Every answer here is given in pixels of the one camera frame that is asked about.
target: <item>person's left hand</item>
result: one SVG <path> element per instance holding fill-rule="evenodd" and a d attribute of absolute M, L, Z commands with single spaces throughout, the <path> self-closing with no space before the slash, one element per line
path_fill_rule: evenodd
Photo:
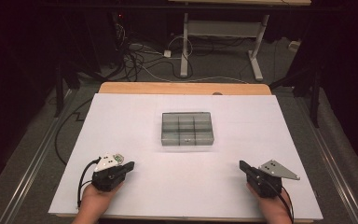
<path fill-rule="evenodd" d="M 110 201 L 121 188 L 123 183 L 124 182 L 120 183 L 109 192 L 99 191 L 92 184 L 88 184 L 83 191 L 79 212 L 72 223 L 95 223 L 100 216 L 106 212 Z"/>

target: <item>metal strip on floor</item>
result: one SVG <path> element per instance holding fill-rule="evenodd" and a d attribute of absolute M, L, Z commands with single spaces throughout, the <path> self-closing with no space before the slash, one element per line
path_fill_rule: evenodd
<path fill-rule="evenodd" d="M 306 121 L 308 122 L 312 132 L 315 136 L 317 144 L 320 148 L 321 156 L 323 157 L 324 165 L 328 173 L 330 174 L 336 188 L 337 192 L 344 203 L 348 214 L 351 217 L 353 223 L 358 224 L 358 202 L 353 197 L 353 192 L 351 187 L 348 185 L 348 182 L 345 180 L 343 174 L 339 171 L 339 168 L 336 164 L 336 161 L 333 155 L 330 152 L 328 145 L 325 143 L 324 138 L 319 129 L 313 126 L 312 121 L 310 120 L 309 110 L 304 98 L 296 98 L 296 102 L 300 107 L 302 114 L 304 115 Z"/>
<path fill-rule="evenodd" d="M 46 158 L 46 155 L 48 154 L 48 150 L 51 144 L 51 140 L 54 139 L 54 135 L 57 132 L 57 130 L 60 127 L 60 124 L 63 120 L 63 115 L 68 111 L 70 105 L 75 99 L 75 96 L 77 94 L 77 90 L 68 90 L 68 92 L 65 95 L 65 104 L 62 109 L 61 114 L 55 118 L 51 125 L 48 128 L 48 131 L 46 132 L 39 148 L 37 149 L 34 158 L 32 159 L 30 165 L 28 166 L 27 171 L 23 175 L 20 184 L 17 186 L 13 196 L 11 197 L 10 202 L 7 205 L 7 208 L 5 209 L 5 212 L 0 218 L 0 224 L 2 223 L 12 223 L 14 221 L 14 218 L 16 217 L 17 213 L 19 212 L 19 209 L 22 205 L 22 202 L 25 199 L 25 196 L 28 193 L 28 190 L 31 188 L 34 179 L 37 175 L 37 172 L 39 171 L 40 166 L 43 163 L 43 160 Z"/>

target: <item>hand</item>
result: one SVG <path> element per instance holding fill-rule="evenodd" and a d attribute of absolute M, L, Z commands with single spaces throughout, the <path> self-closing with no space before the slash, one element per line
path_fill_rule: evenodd
<path fill-rule="evenodd" d="M 99 191 L 92 184 L 88 184 L 83 191 L 79 212 L 72 224 L 92 224 L 98 221 L 106 212 L 110 201 L 123 185 L 123 182 L 109 192 Z"/>
<path fill-rule="evenodd" d="M 279 197 L 275 198 L 261 198 L 258 196 L 257 192 L 252 188 L 252 186 L 247 183 L 246 187 L 252 192 L 252 194 L 258 200 L 258 206 L 263 213 L 264 218 L 267 220 L 269 224 L 291 224 L 292 220 L 287 214 L 286 207 L 283 205 L 283 202 Z M 283 190 L 281 193 L 282 197 L 286 201 L 286 203 L 291 206 L 289 196 L 286 191 Z"/>

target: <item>transparent storage box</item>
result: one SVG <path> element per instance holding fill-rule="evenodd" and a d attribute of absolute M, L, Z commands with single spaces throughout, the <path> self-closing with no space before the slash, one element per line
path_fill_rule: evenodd
<path fill-rule="evenodd" d="M 211 113 L 163 113 L 161 143 L 163 146 L 211 146 L 213 144 Z"/>

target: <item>table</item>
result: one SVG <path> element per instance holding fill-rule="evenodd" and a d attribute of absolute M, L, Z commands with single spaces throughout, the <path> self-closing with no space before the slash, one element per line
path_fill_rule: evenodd
<path fill-rule="evenodd" d="M 173 111 L 211 112 L 213 145 L 163 147 L 161 112 Z M 258 166 L 275 159 L 301 177 L 282 180 L 292 197 L 296 222 L 323 218 L 279 104 L 266 85 L 104 83 L 49 213 L 76 214 L 82 170 L 105 152 L 135 161 L 105 217 L 261 221 L 255 198 L 244 186 L 239 160 Z"/>
<path fill-rule="evenodd" d="M 189 3 L 224 3 L 244 5 L 283 5 L 290 7 L 309 6 L 310 0 L 170 0 L 174 2 Z M 183 50 L 181 58 L 181 77 L 187 77 L 188 49 L 187 42 L 189 35 L 214 35 L 234 37 L 255 37 L 255 48 L 248 51 L 249 60 L 257 81 L 263 80 L 263 75 L 257 61 L 257 53 L 260 49 L 264 32 L 267 28 L 269 15 L 264 15 L 261 22 L 237 22 L 237 21 L 190 21 L 188 13 L 185 13 L 183 31 Z"/>

